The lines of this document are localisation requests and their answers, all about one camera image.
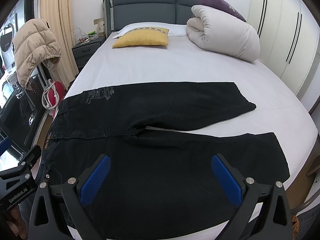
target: metal screw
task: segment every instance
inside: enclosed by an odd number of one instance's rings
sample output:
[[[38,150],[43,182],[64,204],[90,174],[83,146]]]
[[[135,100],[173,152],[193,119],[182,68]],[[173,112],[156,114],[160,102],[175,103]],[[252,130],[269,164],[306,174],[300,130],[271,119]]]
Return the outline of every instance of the metal screw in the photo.
[[[280,181],[277,181],[277,182],[276,182],[276,186],[277,186],[277,187],[282,187],[283,185],[282,185],[282,183],[281,183]]]
[[[45,188],[46,186],[47,186],[47,184],[45,182],[40,183],[40,188]]]
[[[246,178],[245,181],[248,183],[248,184],[253,184],[254,183],[254,179],[253,178]]]
[[[68,179],[68,183],[69,183],[69,184],[75,184],[76,181],[77,181],[76,178],[73,178],[73,177],[70,178],[70,179]]]

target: black jeans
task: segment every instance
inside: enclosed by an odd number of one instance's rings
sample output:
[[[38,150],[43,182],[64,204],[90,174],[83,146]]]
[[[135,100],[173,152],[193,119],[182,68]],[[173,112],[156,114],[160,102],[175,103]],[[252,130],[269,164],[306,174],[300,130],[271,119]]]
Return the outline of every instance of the black jeans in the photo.
[[[284,182],[289,169],[276,136],[218,138],[145,127],[196,130],[255,108],[231,82],[141,83],[85,91],[63,100],[37,182],[53,185],[79,177],[106,154],[110,172],[85,206],[106,238],[165,239],[213,227],[230,219],[236,207],[211,170],[212,156],[223,154],[259,183]]]

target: black wardrobe handle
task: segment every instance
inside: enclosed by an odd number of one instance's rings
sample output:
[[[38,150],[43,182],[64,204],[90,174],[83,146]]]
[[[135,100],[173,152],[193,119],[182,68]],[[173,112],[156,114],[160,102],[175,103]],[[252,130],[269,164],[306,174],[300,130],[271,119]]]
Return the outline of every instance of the black wardrobe handle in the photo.
[[[259,35],[259,37],[261,36],[261,32],[262,32],[262,28],[263,28],[263,24],[264,24],[264,18],[266,17],[267,3],[268,3],[268,0],[266,0],[266,6],[265,6],[265,8],[264,8],[264,15],[263,15],[263,20],[262,20],[262,24],[261,24],[261,30],[260,30],[260,35]]]
[[[261,18],[260,18],[259,28],[258,28],[258,35],[259,35],[259,30],[260,30],[260,26],[261,26],[261,22],[262,22],[263,11],[264,11],[264,3],[265,3],[265,2],[266,2],[266,0],[263,0],[262,12],[261,12]]]
[[[301,29],[301,22],[302,22],[302,14],[300,14],[300,26],[299,26],[299,31],[298,31],[298,36],[297,36],[297,41],[296,41],[296,45],[294,46],[294,49],[293,49],[293,52],[292,52],[292,55],[291,55],[291,58],[289,60],[289,64],[292,60],[292,57],[293,57],[293,54],[294,54],[294,51],[296,50],[296,47],[297,47],[297,43],[298,43],[298,39],[299,39],[299,34],[300,34],[300,29]]]
[[[294,43],[294,39],[296,38],[297,29],[298,29],[298,22],[299,22],[299,12],[298,12],[298,17],[297,17],[296,31],[294,32],[294,36],[293,36],[292,44],[291,44],[291,47],[290,47],[290,50],[289,50],[289,54],[287,56],[287,59],[285,60],[286,62],[288,61],[288,58],[289,58],[289,55],[290,55],[290,52],[292,50],[292,46],[293,46],[293,43]]]

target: jeans pocket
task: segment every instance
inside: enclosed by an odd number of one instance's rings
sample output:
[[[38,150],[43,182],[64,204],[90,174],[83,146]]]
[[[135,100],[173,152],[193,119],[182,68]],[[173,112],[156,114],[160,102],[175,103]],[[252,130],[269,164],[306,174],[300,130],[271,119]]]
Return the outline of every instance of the jeans pocket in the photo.
[[[45,172],[45,170],[46,166],[43,163],[40,163],[38,173],[35,177],[35,182],[37,185],[39,185],[44,180],[43,173]]]
[[[80,108],[84,102],[85,91],[81,94],[67,98],[67,111],[72,111]]]
[[[51,166],[50,168],[47,167],[46,169],[44,181],[46,181],[50,185],[62,184],[62,177],[60,172],[56,168]]]

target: rolled white comforter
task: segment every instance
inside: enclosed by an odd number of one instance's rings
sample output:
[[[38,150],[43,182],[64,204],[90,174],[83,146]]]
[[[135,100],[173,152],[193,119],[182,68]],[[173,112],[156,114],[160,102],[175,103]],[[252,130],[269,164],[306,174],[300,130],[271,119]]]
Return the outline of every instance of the rolled white comforter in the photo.
[[[187,34],[198,47],[248,62],[258,59],[259,37],[251,25],[205,5],[194,5],[191,10],[195,17],[187,22]]]

